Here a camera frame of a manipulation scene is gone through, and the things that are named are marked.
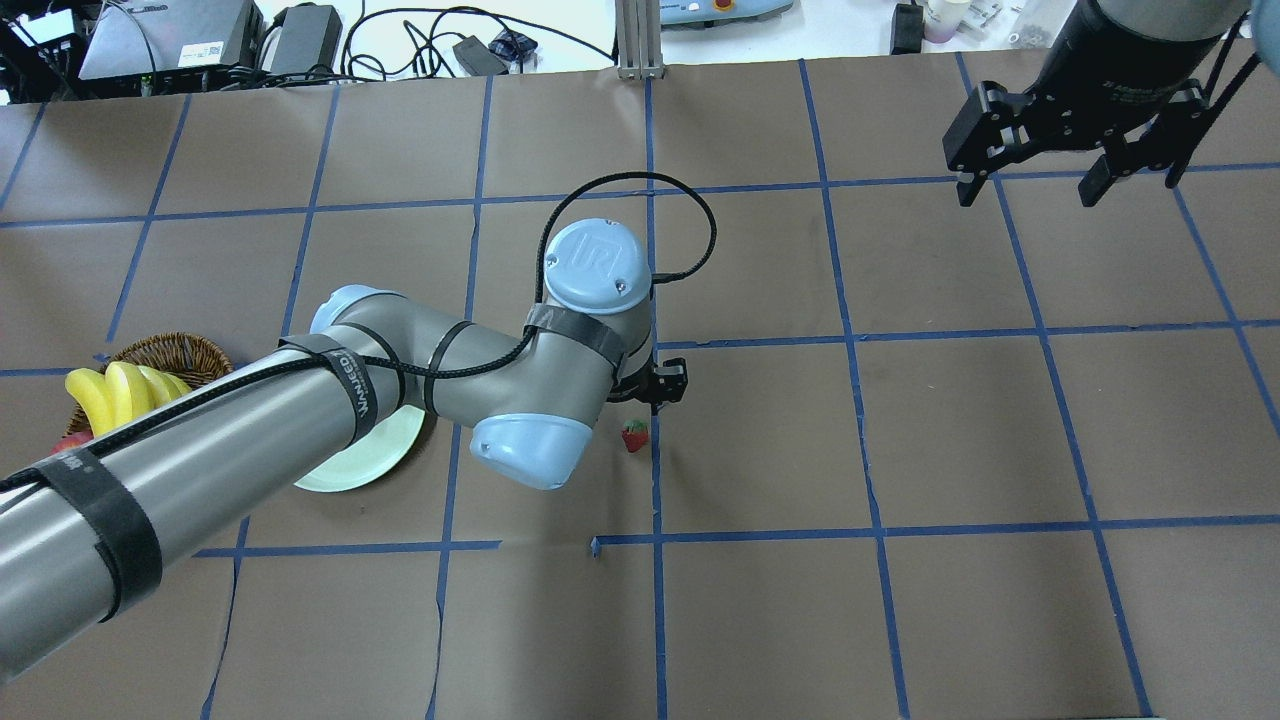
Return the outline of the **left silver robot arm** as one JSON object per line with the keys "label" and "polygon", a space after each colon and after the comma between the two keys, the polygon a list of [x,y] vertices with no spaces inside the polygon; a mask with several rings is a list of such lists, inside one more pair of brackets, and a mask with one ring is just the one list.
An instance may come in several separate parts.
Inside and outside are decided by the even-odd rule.
{"label": "left silver robot arm", "polygon": [[646,250],[607,219],[544,234],[520,337],[401,293],[346,286],[307,334],[3,482],[3,680],[147,598],[165,571],[402,407],[472,432],[472,456],[562,487],[608,402],[682,398],[653,357]]}

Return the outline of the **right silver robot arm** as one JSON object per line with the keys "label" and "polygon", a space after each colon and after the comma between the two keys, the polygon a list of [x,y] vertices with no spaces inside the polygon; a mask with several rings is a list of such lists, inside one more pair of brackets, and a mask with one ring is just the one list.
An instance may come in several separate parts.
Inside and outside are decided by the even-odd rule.
{"label": "right silver robot arm", "polygon": [[1011,164],[1091,150],[1085,208],[1139,170],[1172,190],[1260,67],[1279,67],[1275,1],[1078,1],[1027,90],[979,82],[945,132],[957,201]]}

